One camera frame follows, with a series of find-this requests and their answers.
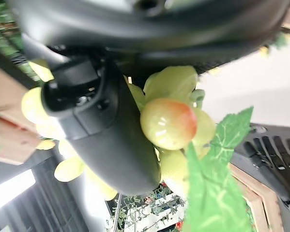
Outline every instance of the green foliage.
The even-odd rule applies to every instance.
[[[120,207],[120,213],[118,218],[118,229],[117,232],[123,232],[124,228],[133,226],[135,223],[141,221],[142,219],[148,217],[151,214],[158,215],[163,212],[165,208],[169,208],[170,212],[167,213],[165,217],[161,220],[154,222],[152,225],[144,228],[143,231],[148,230],[149,228],[156,227],[157,223],[166,219],[169,219],[170,215],[174,215],[177,212],[179,205],[184,206],[184,201],[179,196],[173,196],[171,201],[165,203],[156,203],[156,200],[159,198],[166,199],[166,196],[171,194],[171,191],[168,187],[160,186],[158,189],[150,192],[144,196],[125,196],[122,199],[122,205]],[[147,204],[144,204],[144,200],[150,198],[150,201]],[[145,210],[146,207],[150,207],[150,213]]]
[[[245,201],[228,170],[234,148],[249,132],[253,108],[227,115],[218,125],[209,153],[198,160],[192,143],[189,207],[185,232],[251,232]]]

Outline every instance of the green leaf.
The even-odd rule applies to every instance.
[[[189,207],[185,232],[251,232],[245,201],[227,164],[234,148],[249,132],[253,108],[227,115],[218,125],[211,150],[198,160],[190,143]]]

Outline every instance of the artificial grape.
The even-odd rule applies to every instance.
[[[170,66],[154,74],[145,85],[145,99],[172,98],[187,102],[197,84],[197,73],[192,66]]]
[[[167,150],[185,147],[197,131],[192,109],[172,99],[156,99],[146,104],[140,114],[140,124],[148,140]]]
[[[47,140],[43,140],[39,143],[39,145],[37,145],[36,149],[37,150],[49,150],[55,147],[55,142],[47,139]]]
[[[146,83],[145,83],[145,86],[144,86],[144,93],[147,92],[148,87],[150,86],[151,81],[152,81],[152,80],[153,80],[153,79],[158,75],[158,73],[159,73],[159,72],[156,72],[156,73],[150,75],[150,76],[147,78]]]
[[[21,110],[27,120],[37,124],[45,123],[49,120],[49,116],[45,112],[41,100],[42,88],[36,87],[30,89],[24,94],[21,101]]]
[[[116,190],[101,180],[88,166],[85,169],[85,173],[90,180],[91,184],[95,186],[96,190],[101,193],[105,201],[110,201],[118,194]]]
[[[164,150],[160,153],[161,178],[170,190],[186,199],[189,191],[189,171],[184,154],[177,151]]]
[[[45,137],[60,140],[64,138],[64,132],[62,128],[54,120],[48,120],[43,124],[36,124],[37,132]]]
[[[58,149],[59,153],[66,159],[78,156],[72,145],[65,139],[60,140]]]
[[[195,146],[194,147],[195,152],[197,153],[198,159],[201,160],[202,158],[204,158],[204,156],[207,155],[207,153],[209,152],[209,150],[211,149],[209,146]]]
[[[71,157],[58,164],[54,177],[62,182],[68,182],[79,177],[84,171],[85,164],[79,157]]]
[[[192,139],[192,143],[195,147],[200,147],[213,139],[216,125],[206,112],[199,108],[193,108],[193,111],[198,119],[198,131]]]
[[[42,81],[47,82],[54,79],[44,59],[29,61],[29,65],[34,70],[34,72],[40,77],[40,79],[42,79]]]
[[[145,106],[145,95],[143,91],[141,90],[140,87],[135,86],[133,84],[128,84],[128,86],[139,111],[141,111]]]

